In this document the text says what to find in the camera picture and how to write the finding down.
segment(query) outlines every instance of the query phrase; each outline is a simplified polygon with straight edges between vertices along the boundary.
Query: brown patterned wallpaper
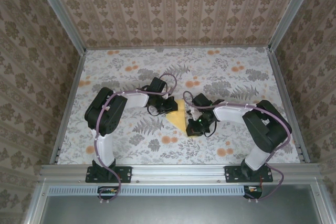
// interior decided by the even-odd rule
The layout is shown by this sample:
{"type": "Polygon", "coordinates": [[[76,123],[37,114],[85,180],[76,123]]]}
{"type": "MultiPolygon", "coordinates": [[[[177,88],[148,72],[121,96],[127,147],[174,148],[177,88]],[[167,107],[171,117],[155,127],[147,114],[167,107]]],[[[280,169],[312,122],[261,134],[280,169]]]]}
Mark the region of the brown patterned wallpaper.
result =
{"type": "Polygon", "coordinates": [[[86,47],[267,44],[290,0],[62,0],[86,47]]]}
{"type": "Polygon", "coordinates": [[[304,0],[276,55],[310,158],[336,202],[336,0],[304,0]]]}
{"type": "Polygon", "coordinates": [[[47,0],[0,0],[0,223],[24,217],[78,60],[47,0]]]}

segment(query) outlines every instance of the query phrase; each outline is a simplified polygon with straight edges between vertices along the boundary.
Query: robotic arm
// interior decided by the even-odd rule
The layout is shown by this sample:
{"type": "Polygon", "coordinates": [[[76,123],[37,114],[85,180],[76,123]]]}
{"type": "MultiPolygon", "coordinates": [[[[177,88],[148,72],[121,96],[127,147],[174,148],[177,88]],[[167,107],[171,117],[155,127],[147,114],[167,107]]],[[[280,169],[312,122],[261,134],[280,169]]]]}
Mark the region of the robotic arm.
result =
{"type": "Polygon", "coordinates": [[[266,110],[273,116],[262,113],[250,106],[237,107],[228,105],[229,103],[223,101],[217,100],[212,103],[202,93],[193,98],[192,104],[196,107],[217,106],[209,109],[198,109],[202,115],[196,120],[189,119],[186,130],[187,135],[200,136],[209,133],[209,127],[214,122],[231,121],[246,124],[255,146],[242,161],[240,171],[237,172],[241,173],[246,180],[255,180],[259,176],[259,170],[271,158],[276,148],[287,138],[286,129],[274,117],[280,119],[290,133],[292,129],[276,108],[267,100],[262,100],[255,107],[266,110]]]}
{"type": "Polygon", "coordinates": [[[85,120],[92,131],[93,137],[97,137],[96,148],[99,157],[95,156],[92,161],[90,175],[97,178],[100,174],[101,178],[107,177],[106,180],[112,178],[112,174],[105,170],[104,166],[114,170],[116,159],[113,154],[113,134],[117,128],[124,109],[135,107],[153,106],[157,109],[158,114],[169,113],[177,110],[177,103],[174,97],[167,99],[163,97],[162,90],[167,87],[167,83],[159,78],[154,78],[149,86],[145,86],[135,91],[125,91],[114,93],[109,88],[102,88],[93,102],[85,112],[85,120]],[[101,114],[102,108],[110,100],[105,107],[105,111],[101,114]],[[99,121],[99,134],[96,132],[97,122],[99,121]]]}

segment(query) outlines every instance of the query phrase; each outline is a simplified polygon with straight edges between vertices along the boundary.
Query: floral tablecloth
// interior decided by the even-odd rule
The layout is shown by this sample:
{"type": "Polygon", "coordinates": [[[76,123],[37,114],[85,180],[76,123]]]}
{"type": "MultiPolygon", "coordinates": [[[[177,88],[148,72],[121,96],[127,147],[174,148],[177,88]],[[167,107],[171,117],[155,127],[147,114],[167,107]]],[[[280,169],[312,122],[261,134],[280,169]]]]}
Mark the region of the floral tablecloth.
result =
{"type": "MultiPolygon", "coordinates": [[[[91,163],[95,149],[84,113],[102,87],[133,90],[164,72],[178,79],[175,99],[185,90],[202,92],[212,101],[267,99],[285,115],[265,48],[87,51],[58,164],[91,163]]],[[[164,80],[173,85],[171,77],[164,80]]],[[[213,136],[189,138],[165,115],[150,116],[146,108],[125,110],[113,136],[118,164],[240,163],[254,144],[245,125],[220,122],[213,136]]],[[[270,162],[298,163],[294,141],[270,162]]]]}

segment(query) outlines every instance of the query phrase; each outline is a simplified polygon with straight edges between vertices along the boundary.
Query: patterned fabric surface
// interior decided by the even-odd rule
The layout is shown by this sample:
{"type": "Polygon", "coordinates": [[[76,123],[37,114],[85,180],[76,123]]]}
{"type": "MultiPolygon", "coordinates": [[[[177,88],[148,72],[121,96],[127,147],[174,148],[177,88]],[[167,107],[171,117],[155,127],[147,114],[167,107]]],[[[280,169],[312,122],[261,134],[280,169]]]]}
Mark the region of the patterned fabric surface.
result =
{"type": "Polygon", "coordinates": [[[78,60],[47,0],[0,0],[0,223],[24,218],[78,60]]]}
{"type": "Polygon", "coordinates": [[[304,0],[276,54],[310,158],[336,202],[336,0],[304,0]]]}
{"type": "Polygon", "coordinates": [[[90,48],[265,45],[290,0],[62,0],[90,48]]]}
{"type": "MultiPolygon", "coordinates": [[[[175,99],[185,90],[203,92],[212,101],[268,99],[284,114],[265,48],[88,51],[58,164],[92,162],[93,136],[84,113],[102,87],[133,90],[164,72],[178,78],[175,99]]],[[[165,80],[173,85],[171,77],[165,80]]],[[[165,115],[150,116],[146,108],[125,110],[113,136],[119,164],[240,163],[253,146],[244,124],[220,122],[212,137],[188,138],[165,115]]],[[[271,162],[298,163],[294,143],[271,162]]]]}

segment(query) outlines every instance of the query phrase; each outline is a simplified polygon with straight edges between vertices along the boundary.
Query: metal strip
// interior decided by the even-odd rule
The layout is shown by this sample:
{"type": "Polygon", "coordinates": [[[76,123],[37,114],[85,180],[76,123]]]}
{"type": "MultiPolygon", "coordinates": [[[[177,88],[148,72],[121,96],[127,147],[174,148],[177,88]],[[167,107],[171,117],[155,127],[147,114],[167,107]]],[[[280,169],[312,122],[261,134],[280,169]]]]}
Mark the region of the metal strip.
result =
{"type": "MultiPolygon", "coordinates": [[[[99,186],[50,186],[48,196],[97,196],[99,186]]],[[[123,186],[119,196],[242,196],[244,186],[123,186]]]]}
{"type": "Polygon", "coordinates": [[[48,185],[37,185],[24,224],[41,222],[43,210],[47,201],[48,185]]]}
{"type": "MultiPolygon", "coordinates": [[[[228,185],[225,181],[222,165],[132,165],[132,181],[126,185],[228,185]]],[[[48,185],[99,185],[111,186],[113,183],[88,184],[85,182],[89,165],[44,165],[40,171],[38,183],[48,185]]],[[[274,164],[285,175],[284,184],[311,184],[322,181],[318,164],[274,164]]],[[[278,184],[281,176],[273,173],[274,182],[278,184]]],[[[229,183],[229,185],[245,185],[246,183],[229,183]]]]}
{"type": "Polygon", "coordinates": [[[49,4],[53,8],[55,14],[57,15],[59,21],[63,25],[63,28],[67,32],[69,38],[77,49],[79,55],[84,55],[85,53],[85,43],[80,38],[78,31],[71,19],[69,18],[66,10],[63,7],[63,4],[60,0],[48,0],[49,4]]]}
{"type": "Polygon", "coordinates": [[[122,50],[122,49],[170,49],[170,48],[250,48],[250,47],[263,47],[266,48],[268,45],[261,44],[261,45],[251,45],[251,44],[244,44],[244,45],[176,45],[176,46],[139,46],[139,47],[88,47],[87,50],[122,50]]]}
{"type": "Polygon", "coordinates": [[[62,121],[61,121],[61,125],[59,127],[58,134],[57,134],[57,137],[56,137],[54,150],[52,151],[53,153],[52,153],[51,158],[50,158],[50,164],[54,164],[56,162],[56,157],[58,155],[58,152],[60,151],[60,148],[61,148],[63,140],[64,140],[64,136],[65,136],[65,133],[66,133],[66,130],[67,130],[67,127],[68,127],[68,122],[69,122],[69,118],[70,118],[70,115],[71,115],[72,106],[74,104],[74,100],[75,100],[80,76],[81,76],[82,71],[83,71],[85,58],[86,58],[86,55],[81,56],[80,59],[79,59],[78,65],[77,65],[77,70],[76,70],[76,74],[75,74],[75,77],[74,77],[74,81],[73,81],[72,86],[71,86],[71,90],[70,90],[70,93],[69,93],[67,105],[65,107],[63,118],[62,118],[62,121]]]}
{"type": "Polygon", "coordinates": [[[287,9],[284,15],[282,16],[282,19],[279,22],[279,25],[277,26],[277,29],[275,30],[269,42],[269,45],[272,48],[272,50],[277,49],[279,43],[281,42],[281,39],[285,35],[287,29],[290,26],[290,23],[293,21],[303,1],[304,0],[291,0],[289,2],[287,9]]]}
{"type": "Polygon", "coordinates": [[[282,104],[283,104],[283,107],[285,108],[285,113],[286,113],[288,122],[291,125],[292,130],[293,130],[293,133],[292,133],[293,138],[300,145],[304,161],[308,163],[310,162],[308,152],[307,152],[306,146],[304,144],[304,141],[301,135],[298,121],[296,120],[294,109],[290,102],[290,98],[289,98],[287,88],[286,88],[285,82],[281,74],[281,70],[278,64],[277,57],[274,51],[270,52],[269,50],[267,50],[267,54],[268,54],[269,62],[271,63],[271,66],[272,66],[274,78],[278,86],[282,104]]]}
{"type": "Polygon", "coordinates": [[[331,206],[330,197],[325,185],[317,181],[311,184],[311,190],[323,224],[335,223],[335,212],[331,206]]]}

